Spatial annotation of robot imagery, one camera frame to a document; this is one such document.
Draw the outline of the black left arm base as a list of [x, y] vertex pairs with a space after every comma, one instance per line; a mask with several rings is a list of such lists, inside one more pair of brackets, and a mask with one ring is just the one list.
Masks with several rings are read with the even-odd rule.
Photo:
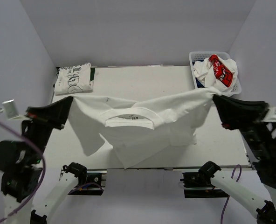
[[86, 181], [76, 185], [69, 195], [101, 196], [104, 191], [107, 173], [105, 171], [87, 171]]

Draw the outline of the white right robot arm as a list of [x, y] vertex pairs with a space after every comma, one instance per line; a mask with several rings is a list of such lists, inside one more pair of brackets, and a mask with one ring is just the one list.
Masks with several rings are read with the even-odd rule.
[[242, 205], [259, 224], [276, 224], [276, 108], [264, 101], [242, 101], [226, 96], [213, 96], [222, 126], [239, 130], [252, 151], [253, 166], [261, 183], [270, 194], [266, 200], [249, 191], [221, 168], [208, 161], [199, 169], [199, 180], [205, 186], [213, 185]]

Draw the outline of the navy blue t-shirt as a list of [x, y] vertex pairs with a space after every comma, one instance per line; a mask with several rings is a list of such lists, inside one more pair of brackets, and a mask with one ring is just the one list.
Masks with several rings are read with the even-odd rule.
[[204, 88], [205, 86], [195, 77], [195, 81], [197, 84], [197, 88]]

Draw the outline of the white t-shirt with text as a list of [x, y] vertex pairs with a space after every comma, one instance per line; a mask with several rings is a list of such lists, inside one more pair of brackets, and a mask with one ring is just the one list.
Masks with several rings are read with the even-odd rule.
[[86, 156], [108, 142], [123, 167], [130, 168], [166, 147], [195, 144], [196, 129], [220, 95], [214, 87], [146, 101], [74, 95], [69, 123]]

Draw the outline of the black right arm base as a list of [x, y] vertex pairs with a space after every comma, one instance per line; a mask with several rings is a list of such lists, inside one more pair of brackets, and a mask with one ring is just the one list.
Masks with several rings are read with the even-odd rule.
[[201, 179], [198, 172], [184, 172], [180, 186], [184, 189], [185, 198], [226, 198], [228, 194], [210, 182]]

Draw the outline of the white t-shirt red print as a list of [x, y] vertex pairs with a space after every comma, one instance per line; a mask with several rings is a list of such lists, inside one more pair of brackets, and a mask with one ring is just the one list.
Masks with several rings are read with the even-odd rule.
[[194, 74], [207, 87], [214, 87], [222, 94], [231, 92], [238, 79], [237, 64], [233, 59], [223, 60], [216, 54], [205, 58], [203, 62], [195, 62]]

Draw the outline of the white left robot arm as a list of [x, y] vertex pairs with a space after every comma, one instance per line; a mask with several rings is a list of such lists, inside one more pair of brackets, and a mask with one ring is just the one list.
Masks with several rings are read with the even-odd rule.
[[73, 97], [43, 107], [28, 107], [25, 115], [17, 112], [14, 101], [0, 108], [0, 127], [20, 138], [0, 142], [1, 192], [5, 196], [5, 217], [0, 224], [49, 224], [64, 198], [76, 186], [87, 182], [87, 168], [79, 163], [63, 166], [63, 179], [40, 207], [33, 198], [46, 174], [43, 156], [54, 129], [62, 130], [68, 120]]

